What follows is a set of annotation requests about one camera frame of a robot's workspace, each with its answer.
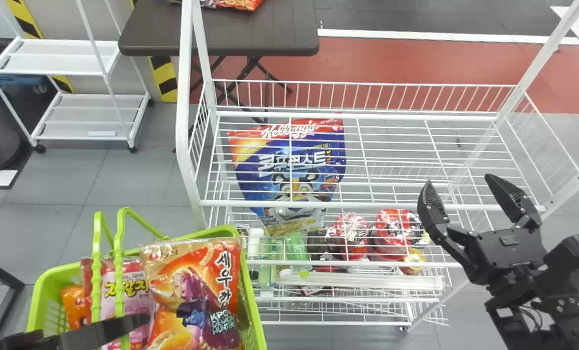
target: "yellow black striped pole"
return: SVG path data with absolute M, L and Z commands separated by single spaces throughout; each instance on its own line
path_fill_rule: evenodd
M 5 0 L 5 2 L 28 38 L 43 38 L 43 34 L 41 34 L 37 23 L 34 21 L 30 11 L 28 11 L 24 0 Z M 54 82 L 56 82 L 62 91 L 74 93 L 74 89 L 71 87 L 69 79 L 67 79 L 66 76 L 53 75 L 52 79 L 54 79 Z
M 130 1 L 132 8 L 134 8 L 136 0 Z M 177 102 L 177 78 L 171 57 L 150 56 L 148 59 L 162 102 Z

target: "pink snack bag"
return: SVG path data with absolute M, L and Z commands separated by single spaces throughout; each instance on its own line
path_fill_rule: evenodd
M 85 286 L 85 303 L 87 313 L 90 319 L 90 272 L 91 259 L 83 259 L 81 268 L 83 270 L 83 284 Z M 117 299 L 115 292 L 115 266 L 112 258 L 102 261 L 101 268 L 102 289 L 101 289 L 101 308 L 100 320 L 115 317 L 115 301 Z M 123 259 L 123 303 L 125 314 L 149 313 L 152 315 L 154 301 L 149 292 L 149 285 L 145 280 L 145 271 L 143 270 L 140 259 L 124 258 Z M 142 350 L 147 347 L 149 336 L 149 324 L 136 328 L 130 332 L 131 350 Z M 120 350 L 121 342 L 117 339 L 102 346 L 102 350 Z

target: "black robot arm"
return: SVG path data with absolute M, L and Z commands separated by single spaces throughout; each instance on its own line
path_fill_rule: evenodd
M 474 235 L 453 226 L 430 181 L 417 204 L 424 228 L 462 265 L 469 281 L 487 286 L 492 298 L 485 308 L 508 349 L 579 350 L 579 235 L 547 253 L 540 215 L 525 191 L 495 175 L 485 180 L 511 228 Z M 549 330 L 529 329 L 523 317 L 528 312 L 521 309 L 527 303 L 552 317 Z M 508 314 L 501 316 L 503 310 Z

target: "white metal rack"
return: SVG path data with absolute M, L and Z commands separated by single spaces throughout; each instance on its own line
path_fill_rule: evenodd
M 119 34 L 121 29 L 110 6 L 104 1 Z M 128 149 L 136 152 L 134 139 L 145 108 L 153 101 L 143 77 L 130 57 L 143 86 L 141 95 L 116 95 L 110 76 L 119 57 L 116 41 L 95 40 L 81 0 L 76 0 L 89 40 L 48 40 L 23 38 L 23 33 L 0 54 L 0 74 L 74 75 L 101 77 L 108 94 L 69 94 L 63 92 L 52 78 L 57 94 L 32 132 L 29 132 L 19 115 L 0 88 L 0 96 L 16 118 L 31 145 L 40 153 L 45 146 L 40 140 L 112 140 L 126 141 Z
M 493 229 L 491 212 L 501 210 L 483 181 L 485 173 L 525 189 L 546 218 L 579 190 L 579 164 L 527 88 L 578 17 L 579 0 L 575 0 L 515 86 L 281 81 L 294 89 L 287 94 L 275 90 L 277 82 L 242 80 L 234 91 L 240 104 L 227 100 L 217 104 L 215 85 L 226 90 L 237 81 L 211 77 L 199 3 L 185 2 L 176 148 L 197 228 L 220 224 L 262 227 L 250 208 L 288 206 L 325 209 L 325 227 L 346 212 L 356 212 L 373 223 L 380 209 L 415 210 L 418 193 L 429 179 L 440 192 L 451 221 L 481 232 Z M 204 88 L 196 115 L 189 118 L 192 29 Z M 264 125 L 287 123 L 290 128 L 299 118 L 343 120 L 347 164 L 332 201 L 245 201 L 228 140 L 230 131 L 261 126 L 253 117 L 264 120 Z M 192 133 L 190 124 L 194 124 Z M 292 169 L 289 159 L 289 164 L 282 165 Z M 336 244 L 347 252 L 348 242 Z M 263 322 L 387 324 L 409 329 L 421 321 L 446 324 L 445 302 L 468 282 L 460 278 L 460 265 L 432 242 L 421 248 L 426 258 L 421 263 L 397 261 L 394 256 L 400 253 L 376 253 L 377 240 L 370 245 L 370 259 L 360 261 L 349 261 L 347 253 L 328 261 L 289 263 L 278 253 L 249 261 L 258 266 L 342 266 L 349 271 L 345 275 L 348 283 L 323 278 L 328 284 L 320 285 L 327 288 L 308 297 L 300 294 L 299 286 L 318 283 L 317 274 L 315 281 L 277 283 L 272 295 L 257 296 Z M 371 259 L 375 255 L 384 259 Z M 418 276 L 402 276 L 400 268 L 405 266 L 423 270 Z M 380 279 L 383 287 L 361 284 L 361 276 L 370 281 Z

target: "green shopping basket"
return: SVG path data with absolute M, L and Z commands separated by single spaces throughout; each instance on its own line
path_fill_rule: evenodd
M 168 237 L 160 233 L 154 226 L 149 224 L 143 217 L 138 215 L 131 208 L 121 208 L 117 212 L 117 234 L 112 237 L 110 229 L 106 222 L 105 216 L 102 212 L 97 212 L 94 215 L 94 234 L 93 234 L 93 249 L 92 249 L 92 271 L 93 278 L 91 280 L 92 289 L 92 321 L 99 320 L 99 299 L 100 299 L 100 283 L 101 277 L 99 270 L 101 268 L 101 236 L 106 237 L 110 244 L 111 251 L 109 255 L 114 257 L 115 264 L 115 279 L 116 279 L 116 317 L 123 316 L 123 257 L 138 255 L 138 249 L 130 249 L 123 251 L 123 235 L 125 233 L 125 218 L 132 217 L 141 226 L 146 228 L 159 241 L 167 240 Z M 209 228 L 207 230 L 184 235 L 175 240 L 187 239 L 207 239 L 220 237 L 238 237 L 238 231 L 233 226 L 218 226 Z M 34 284 L 33 298 L 28 315 L 27 332 L 34 330 L 43 330 L 45 335 L 61 334 L 69 330 L 67 316 L 63 308 L 63 301 L 61 299 L 61 289 L 70 284 L 79 284 L 80 279 L 80 263 L 64 264 L 57 266 L 44 272 Z M 261 319 L 259 317 L 259 310 L 255 303 L 255 293 L 251 279 L 249 277 L 248 268 L 246 264 L 245 255 L 242 254 L 240 258 L 240 284 L 239 284 L 239 298 L 238 298 L 238 316 L 245 315 L 248 319 L 248 324 L 241 327 L 240 337 L 241 341 L 248 350 L 265 350 L 266 340 L 263 335 L 263 328 L 261 327 Z M 129 336 L 121 338 L 121 350 L 130 350 Z

